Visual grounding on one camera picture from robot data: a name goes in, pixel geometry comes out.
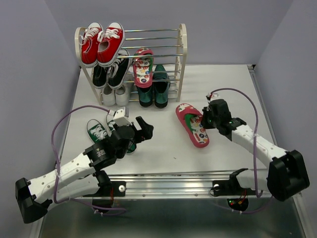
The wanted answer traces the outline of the green sneaker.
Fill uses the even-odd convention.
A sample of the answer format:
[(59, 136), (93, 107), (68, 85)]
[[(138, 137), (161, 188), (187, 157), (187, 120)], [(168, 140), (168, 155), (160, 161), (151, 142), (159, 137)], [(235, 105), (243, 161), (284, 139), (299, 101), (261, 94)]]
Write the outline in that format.
[(108, 137), (107, 130), (96, 119), (91, 119), (87, 122), (86, 131), (92, 142), (97, 143)]
[[(106, 122), (107, 135), (110, 137), (112, 132), (115, 131), (115, 128), (114, 128), (115, 122), (113, 119), (111, 119), (111, 116), (109, 115), (106, 115), (105, 122)], [(128, 155), (131, 155), (136, 151), (136, 149), (137, 149), (137, 145), (131, 144), (129, 148), (127, 149), (126, 153)]]

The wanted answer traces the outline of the pink sandal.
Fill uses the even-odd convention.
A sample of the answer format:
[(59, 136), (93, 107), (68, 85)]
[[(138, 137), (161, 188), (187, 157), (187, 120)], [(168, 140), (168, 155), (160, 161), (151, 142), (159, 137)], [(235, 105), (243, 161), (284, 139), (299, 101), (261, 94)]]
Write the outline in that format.
[(134, 83), (139, 88), (148, 88), (153, 82), (153, 51), (148, 48), (139, 49), (133, 59)]
[(178, 105), (175, 113), (188, 133), (193, 145), (197, 148), (207, 147), (210, 140), (206, 130), (201, 125), (203, 119), (202, 113), (187, 103)]

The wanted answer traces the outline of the green loafer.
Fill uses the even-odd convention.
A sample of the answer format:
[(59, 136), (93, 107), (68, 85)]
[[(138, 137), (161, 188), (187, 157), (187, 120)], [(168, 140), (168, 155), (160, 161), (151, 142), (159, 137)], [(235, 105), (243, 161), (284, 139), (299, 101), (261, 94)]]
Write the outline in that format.
[(149, 107), (153, 103), (153, 89), (152, 86), (147, 88), (137, 87), (139, 104), (142, 107)]
[(165, 108), (168, 104), (168, 91), (170, 88), (169, 76), (162, 64), (155, 67), (153, 74), (155, 106)]

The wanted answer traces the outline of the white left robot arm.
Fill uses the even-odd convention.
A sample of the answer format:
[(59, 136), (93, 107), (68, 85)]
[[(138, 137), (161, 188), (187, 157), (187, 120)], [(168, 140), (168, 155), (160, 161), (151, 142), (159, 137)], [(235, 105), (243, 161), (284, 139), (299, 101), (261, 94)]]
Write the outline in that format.
[(95, 143), (55, 171), (31, 180), (17, 180), (15, 198), (23, 222), (29, 224), (44, 217), (49, 207), (59, 203), (57, 189), (69, 187), (83, 177), (94, 176), (97, 180), (93, 184), (93, 190), (98, 195), (106, 195), (110, 191), (110, 180), (104, 168), (113, 165), (117, 159), (122, 159), (130, 145), (150, 140), (153, 136), (152, 125), (146, 123), (142, 117), (136, 117), (136, 121), (140, 130), (133, 123), (118, 124), (109, 138)]

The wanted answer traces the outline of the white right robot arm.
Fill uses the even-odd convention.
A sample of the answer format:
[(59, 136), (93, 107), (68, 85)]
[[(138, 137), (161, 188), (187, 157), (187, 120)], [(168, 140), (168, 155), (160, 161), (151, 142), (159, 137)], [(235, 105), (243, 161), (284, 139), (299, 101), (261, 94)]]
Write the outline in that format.
[(310, 186), (310, 180), (302, 154), (287, 151), (258, 136), (245, 121), (232, 117), (223, 99), (209, 96), (208, 106), (203, 108), (202, 125), (205, 129), (217, 129), (225, 136), (260, 160), (266, 171), (242, 168), (229, 175), (227, 180), (213, 183), (213, 196), (238, 195), (247, 190), (269, 192), (278, 201), (285, 201)]

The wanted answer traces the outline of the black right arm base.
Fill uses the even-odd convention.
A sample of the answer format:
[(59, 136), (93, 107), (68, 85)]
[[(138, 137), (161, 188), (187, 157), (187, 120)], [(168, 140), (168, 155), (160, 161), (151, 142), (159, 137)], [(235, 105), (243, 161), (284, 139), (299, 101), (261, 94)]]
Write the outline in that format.
[(244, 171), (250, 172), (249, 169), (242, 168), (232, 172), (228, 179), (214, 180), (212, 182), (212, 187), (209, 190), (209, 194), (213, 197), (239, 195), (239, 198), (227, 199), (227, 204), (229, 206), (228, 208), (235, 213), (252, 214), (253, 212), (246, 211), (249, 206), (249, 200), (247, 196), (255, 195), (256, 193), (251, 190), (250, 187), (243, 188), (237, 179), (237, 176)]

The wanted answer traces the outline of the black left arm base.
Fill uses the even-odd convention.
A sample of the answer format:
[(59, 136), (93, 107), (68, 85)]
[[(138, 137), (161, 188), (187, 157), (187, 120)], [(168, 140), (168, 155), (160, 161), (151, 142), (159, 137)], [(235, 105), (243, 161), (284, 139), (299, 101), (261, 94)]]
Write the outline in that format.
[(105, 171), (98, 171), (79, 182), (84, 184), (79, 197), (90, 197), (95, 214), (101, 216), (119, 216), (126, 213), (126, 209), (114, 205), (115, 197), (125, 196), (125, 181), (111, 181)]

